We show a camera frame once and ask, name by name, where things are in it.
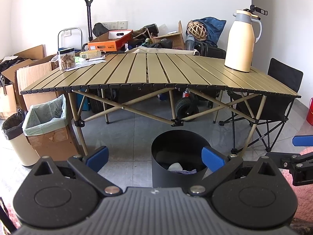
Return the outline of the lavender knit pouch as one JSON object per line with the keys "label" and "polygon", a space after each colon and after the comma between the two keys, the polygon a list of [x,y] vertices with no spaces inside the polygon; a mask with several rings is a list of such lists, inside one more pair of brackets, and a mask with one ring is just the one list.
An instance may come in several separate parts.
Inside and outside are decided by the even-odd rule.
{"label": "lavender knit pouch", "polygon": [[196,174],[197,170],[196,169],[194,169],[192,171],[178,170],[178,171],[174,171],[174,173],[176,173],[176,174]]}

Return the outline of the white foam roll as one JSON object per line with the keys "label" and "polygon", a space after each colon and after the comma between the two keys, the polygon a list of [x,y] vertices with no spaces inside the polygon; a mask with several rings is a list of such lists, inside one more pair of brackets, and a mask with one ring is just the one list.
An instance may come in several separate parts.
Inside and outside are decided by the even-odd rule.
{"label": "white foam roll", "polygon": [[176,172],[176,171],[183,171],[183,168],[180,165],[180,163],[176,162],[176,163],[173,163],[172,165],[170,165],[168,170],[171,172]]}

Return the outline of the red plastic bucket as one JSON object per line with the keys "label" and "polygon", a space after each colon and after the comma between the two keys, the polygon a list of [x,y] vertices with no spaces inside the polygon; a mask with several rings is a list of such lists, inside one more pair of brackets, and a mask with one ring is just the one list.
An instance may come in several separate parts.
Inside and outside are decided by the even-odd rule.
{"label": "red plastic bucket", "polygon": [[309,109],[306,116],[306,121],[313,126],[313,98],[310,99]]}

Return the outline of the cardboard box with green liner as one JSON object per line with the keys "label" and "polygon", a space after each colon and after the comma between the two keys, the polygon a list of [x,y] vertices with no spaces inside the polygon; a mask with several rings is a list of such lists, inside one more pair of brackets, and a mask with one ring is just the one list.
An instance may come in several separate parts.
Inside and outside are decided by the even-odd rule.
{"label": "cardboard box with green liner", "polygon": [[67,113],[66,97],[32,105],[22,125],[24,135],[40,157],[64,161],[78,154],[77,140]]}

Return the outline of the black wagon wheel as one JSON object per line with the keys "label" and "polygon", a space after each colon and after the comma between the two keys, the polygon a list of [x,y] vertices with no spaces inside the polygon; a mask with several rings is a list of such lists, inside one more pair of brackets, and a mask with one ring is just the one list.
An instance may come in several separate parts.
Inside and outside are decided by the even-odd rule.
{"label": "black wagon wheel", "polygon": [[199,113],[196,101],[191,98],[179,99],[176,103],[175,111],[178,119],[183,119]]}

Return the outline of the beige bin with black bag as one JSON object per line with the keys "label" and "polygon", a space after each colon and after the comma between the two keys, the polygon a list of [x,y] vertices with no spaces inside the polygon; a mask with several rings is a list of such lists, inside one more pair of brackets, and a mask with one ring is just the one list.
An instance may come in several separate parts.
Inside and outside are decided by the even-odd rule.
{"label": "beige bin with black bag", "polygon": [[39,155],[24,135],[22,125],[27,112],[21,109],[3,122],[2,132],[25,167],[33,166]]}

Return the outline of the tan folding camping table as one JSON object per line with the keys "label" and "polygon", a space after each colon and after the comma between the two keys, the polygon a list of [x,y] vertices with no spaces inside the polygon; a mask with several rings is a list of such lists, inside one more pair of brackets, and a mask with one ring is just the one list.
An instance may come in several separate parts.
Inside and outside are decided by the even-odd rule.
{"label": "tan folding camping table", "polygon": [[[92,89],[141,89],[143,87],[156,90],[125,103],[118,103],[90,93]],[[69,72],[55,69],[27,86],[21,94],[66,91],[78,137],[84,154],[87,154],[88,149],[82,132],[85,120],[82,119],[81,112],[76,106],[77,94],[109,105],[109,109],[103,111],[104,115],[122,109],[176,127],[196,119],[197,115],[180,119],[176,113],[173,113],[171,119],[165,119],[133,108],[136,103],[162,93],[172,94],[175,89],[186,89],[215,104],[214,108],[203,111],[202,115],[222,109],[234,111],[236,104],[247,103],[250,99],[260,97],[261,103],[257,113],[238,112],[239,117],[250,121],[251,132],[257,128],[268,97],[298,98],[296,91],[256,68],[251,68],[250,72],[244,73],[226,67],[222,59],[149,53],[109,55],[103,63]]]}

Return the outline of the white printed paper sheet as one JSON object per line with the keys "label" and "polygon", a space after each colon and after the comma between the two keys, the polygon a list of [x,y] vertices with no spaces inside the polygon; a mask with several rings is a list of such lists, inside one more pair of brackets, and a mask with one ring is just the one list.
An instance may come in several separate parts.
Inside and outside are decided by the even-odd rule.
{"label": "white printed paper sheet", "polygon": [[106,61],[106,56],[98,57],[98,58],[90,58],[85,59],[82,57],[75,57],[75,61],[70,63],[69,65],[66,65],[63,71],[72,71],[75,69],[80,69],[83,67],[103,63]]}

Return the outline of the clear snack jar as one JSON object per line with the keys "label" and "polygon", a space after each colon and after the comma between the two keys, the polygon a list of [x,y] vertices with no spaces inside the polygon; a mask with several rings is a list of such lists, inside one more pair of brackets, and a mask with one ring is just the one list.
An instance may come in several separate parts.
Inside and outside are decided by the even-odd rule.
{"label": "clear snack jar", "polygon": [[57,52],[59,69],[61,71],[69,70],[75,67],[75,49],[67,48]]}

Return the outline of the yellow thermos jug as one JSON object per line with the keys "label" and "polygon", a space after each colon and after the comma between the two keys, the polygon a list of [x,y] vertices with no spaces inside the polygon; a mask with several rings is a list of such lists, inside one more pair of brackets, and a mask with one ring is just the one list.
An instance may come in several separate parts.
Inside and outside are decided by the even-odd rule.
{"label": "yellow thermos jug", "polygon": [[[261,19],[245,10],[233,14],[233,22],[228,36],[224,65],[230,69],[249,73],[253,59],[254,45],[262,34]],[[259,24],[259,35],[255,37],[252,22]]]}

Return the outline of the small yellow carton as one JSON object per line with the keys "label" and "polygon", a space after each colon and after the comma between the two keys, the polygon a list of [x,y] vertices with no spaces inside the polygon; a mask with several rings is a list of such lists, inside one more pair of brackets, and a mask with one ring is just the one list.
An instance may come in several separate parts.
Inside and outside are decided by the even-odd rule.
{"label": "small yellow carton", "polygon": [[80,52],[80,57],[84,59],[92,59],[92,58],[99,58],[102,56],[102,52],[100,50],[88,50]]}

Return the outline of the large open cardboard box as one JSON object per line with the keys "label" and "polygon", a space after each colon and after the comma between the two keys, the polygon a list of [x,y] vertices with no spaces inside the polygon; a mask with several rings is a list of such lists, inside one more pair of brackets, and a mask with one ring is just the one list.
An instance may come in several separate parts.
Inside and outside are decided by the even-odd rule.
{"label": "large open cardboard box", "polygon": [[52,58],[46,56],[43,45],[38,45],[1,59],[1,119],[6,120],[18,109],[28,111],[31,105],[51,101],[61,95],[60,92],[20,94],[26,87],[58,68],[57,63],[51,62]]}

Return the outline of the grey water bottle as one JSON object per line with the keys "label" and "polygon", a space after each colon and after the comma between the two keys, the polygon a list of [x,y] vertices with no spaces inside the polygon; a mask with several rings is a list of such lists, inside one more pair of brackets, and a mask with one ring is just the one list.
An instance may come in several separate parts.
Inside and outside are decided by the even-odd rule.
{"label": "grey water bottle", "polygon": [[185,41],[185,50],[194,50],[195,39],[192,34],[188,34]]}

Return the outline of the rattan woven ball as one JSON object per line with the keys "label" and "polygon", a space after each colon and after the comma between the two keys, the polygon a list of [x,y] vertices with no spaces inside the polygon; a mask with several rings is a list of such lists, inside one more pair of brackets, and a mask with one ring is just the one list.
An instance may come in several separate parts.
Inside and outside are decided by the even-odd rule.
{"label": "rattan woven ball", "polygon": [[187,34],[192,35],[199,41],[206,41],[208,37],[205,25],[198,21],[189,21],[187,24]]}

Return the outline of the blue fabric bag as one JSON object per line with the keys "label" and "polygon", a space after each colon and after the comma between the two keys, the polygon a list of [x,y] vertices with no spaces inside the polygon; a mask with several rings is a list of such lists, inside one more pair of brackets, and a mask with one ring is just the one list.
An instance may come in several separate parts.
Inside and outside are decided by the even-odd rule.
{"label": "blue fabric bag", "polygon": [[207,38],[205,42],[212,47],[218,46],[218,40],[226,25],[226,20],[219,20],[214,17],[205,17],[202,19],[196,19],[194,22],[202,23],[207,30]]}

